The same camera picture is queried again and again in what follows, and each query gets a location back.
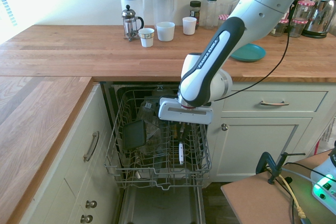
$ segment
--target white cup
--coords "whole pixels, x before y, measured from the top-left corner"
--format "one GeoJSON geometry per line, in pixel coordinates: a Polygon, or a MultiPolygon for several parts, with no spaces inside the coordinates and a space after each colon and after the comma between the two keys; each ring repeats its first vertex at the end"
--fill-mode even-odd
{"type": "Polygon", "coordinates": [[[154,29],[142,28],[138,32],[141,39],[141,45],[143,47],[151,47],[154,42],[154,29]]]}
{"type": "Polygon", "coordinates": [[[159,22],[156,24],[157,37],[160,41],[171,41],[174,38],[175,24],[173,22],[159,22]]]}
{"type": "Polygon", "coordinates": [[[193,35],[195,33],[196,21],[194,17],[185,17],[183,21],[183,33],[186,35],[193,35]]]}

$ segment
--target green light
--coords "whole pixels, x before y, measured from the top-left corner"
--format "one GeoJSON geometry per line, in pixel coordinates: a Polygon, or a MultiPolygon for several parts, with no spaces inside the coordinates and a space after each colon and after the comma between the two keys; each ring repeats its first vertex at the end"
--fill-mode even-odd
{"type": "MultiPolygon", "coordinates": [[[[334,177],[331,174],[327,174],[326,177],[321,178],[317,182],[317,184],[319,184],[320,186],[324,186],[326,183],[330,184],[331,182],[330,178],[333,179],[334,177]]],[[[318,185],[314,185],[313,191],[317,196],[319,196],[323,192],[323,189],[318,185]]]]}

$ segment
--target dishwasher rack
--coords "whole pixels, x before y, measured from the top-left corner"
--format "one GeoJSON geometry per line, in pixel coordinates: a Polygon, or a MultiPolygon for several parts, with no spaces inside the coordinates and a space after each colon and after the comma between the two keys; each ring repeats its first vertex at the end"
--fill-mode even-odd
{"type": "Polygon", "coordinates": [[[125,90],[118,99],[118,112],[112,130],[112,137],[105,158],[108,174],[116,177],[118,185],[161,187],[200,187],[209,177],[211,159],[206,138],[206,126],[189,124],[184,141],[184,163],[179,161],[176,138],[176,122],[158,120],[161,142],[153,144],[145,153],[141,147],[123,149],[123,127],[136,120],[140,104],[146,99],[159,102],[160,97],[151,96],[153,88],[125,90]]]}

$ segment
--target metal handle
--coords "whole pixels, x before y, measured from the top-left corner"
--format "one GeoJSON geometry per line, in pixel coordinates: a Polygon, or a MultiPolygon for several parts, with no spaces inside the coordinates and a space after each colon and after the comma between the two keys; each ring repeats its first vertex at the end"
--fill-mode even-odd
{"type": "Polygon", "coordinates": [[[95,208],[97,206],[97,202],[93,201],[86,201],[85,208],[95,208]]]}
{"type": "Polygon", "coordinates": [[[229,129],[229,126],[226,125],[226,123],[222,124],[222,131],[227,131],[229,129]]]}
{"type": "Polygon", "coordinates": [[[80,223],[90,223],[92,221],[93,221],[93,216],[92,215],[87,215],[87,216],[82,215],[80,217],[80,223]]]}
{"type": "Polygon", "coordinates": [[[90,159],[92,158],[93,153],[95,152],[95,149],[96,149],[97,144],[98,144],[98,139],[99,139],[99,131],[94,132],[92,134],[92,136],[93,136],[93,139],[92,139],[90,148],[89,148],[87,154],[85,154],[83,156],[84,162],[90,161],[90,159]]]}
{"type": "Polygon", "coordinates": [[[264,102],[261,101],[260,105],[264,105],[264,106],[288,106],[289,103],[282,101],[281,103],[269,103],[269,102],[264,102]]]}

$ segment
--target butcher block countertop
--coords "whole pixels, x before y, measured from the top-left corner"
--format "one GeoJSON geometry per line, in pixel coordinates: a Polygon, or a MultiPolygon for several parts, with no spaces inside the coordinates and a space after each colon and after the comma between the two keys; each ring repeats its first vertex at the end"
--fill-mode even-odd
{"type": "MultiPolygon", "coordinates": [[[[0,45],[0,216],[18,223],[85,102],[93,81],[180,81],[190,52],[202,52],[215,30],[141,47],[122,26],[32,26],[0,45]]],[[[228,59],[233,81],[258,81],[280,60],[286,36],[255,42],[258,62],[228,59]]],[[[291,38],[287,55],[266,79],[335,82],[336,39],[291,38]]]]}
{"type": "MultiPolygon", "coordinates": [[[[154,37],[150,48],[123,39],[122,26],[32,26],[0,46],[1,76],[88,76],[95,81],[180,81],[184,58],[202,52],[215,29],[193,36],[175,28],[174,39],[154,37]]],[[[255,42],[267,54],[258,62],[228,59],[233,81],[258,81],[278,63],[287,37],[255,42]]],[[[290,38],[287,55],[266,81],[336,82],[336,40],[290,38]]]]}

